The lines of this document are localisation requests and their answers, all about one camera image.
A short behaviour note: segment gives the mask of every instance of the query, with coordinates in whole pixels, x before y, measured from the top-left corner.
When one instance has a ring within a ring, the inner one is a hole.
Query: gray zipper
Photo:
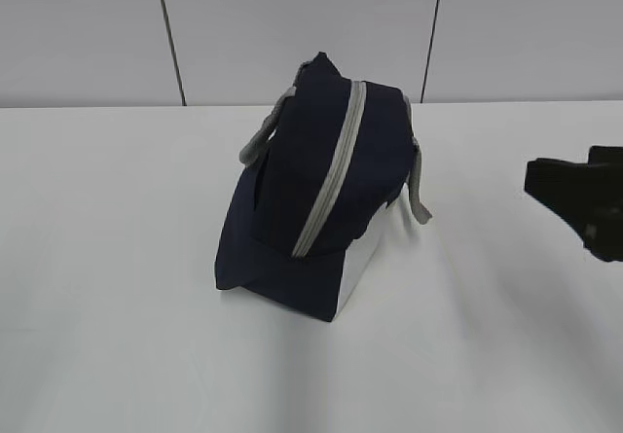
[[[365,105],[366,84],[363,81],[353,81],[350,86],[347,112],[338,144],[333,153],[333,160],[311,208],[308,220],[301,230],[296,245],[294,245],[293,257],[302,258],[309,253],[333,209],[347,176]]]

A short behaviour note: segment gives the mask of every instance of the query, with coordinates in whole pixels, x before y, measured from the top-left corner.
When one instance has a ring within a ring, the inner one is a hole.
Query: table surface
[[[326,324],[212,266],[267,107],[0,110],[0,431],[623,430],[623,265],[523,193],[623,103],[414,105],[421,194]]]

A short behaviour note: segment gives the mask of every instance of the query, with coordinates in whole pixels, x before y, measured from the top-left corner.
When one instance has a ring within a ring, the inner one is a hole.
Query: black object
[[[416,219],[430,217],[410,114],[400,90],[346,79],[326,54],[304,63],[240,153],[246,169],[221,234],[217,288],[243,286],[331,321],[405,181]]]
[[[567,222],[595,257],[623,261],[623,147],[593,146],[588,163],[528,162],[524,188]]]

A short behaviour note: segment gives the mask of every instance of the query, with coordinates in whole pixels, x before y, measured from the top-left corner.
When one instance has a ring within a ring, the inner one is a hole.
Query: white wall
[[[326,51],[418,100],[435,0],[166,0],[189,104]],[[623,98],[623,0],[441,0],[426,102]],[[160,0],[0,0],[0,107],[179,105]]]
[[[441,0],[425,101],[623,98],[623,0]]]
[[[326,51],[420,97],[435,0],[166,0],[189,104],[273,103]]]
[[[0,107],[179,105],[159,0],[0,0]]]

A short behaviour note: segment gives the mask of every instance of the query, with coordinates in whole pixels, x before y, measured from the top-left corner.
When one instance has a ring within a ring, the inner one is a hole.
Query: gray strap
[[[412,124],[411,101],[406,95],[403,97],[405,99],[405,104],[407,105],[409,123]],[[411,167],[411,173],[409,174],[409,178],[407,180],[407,186],[409,188],[409,204],[411,206],[411,212],[416,220],[420,224],[426,224],[432,217],[432,214],[428,209],[426,209],[426,206],[424,206],[420,200],[421,148],[415,135],[413,137],[413,145],[416,150],[416,155],[413,160],[413,166]]]
[[[264,119],[260,129],[253,135],[251,140],[240,151],[239,159],[244,165],[252,165],[266,149],[269,138],[276,128],[279,120],[279,112],[283,108],[283,104],[288,97],[292,97],[296,93],[296,87],[291,86],[284,92],[276,102],[273,111]]]

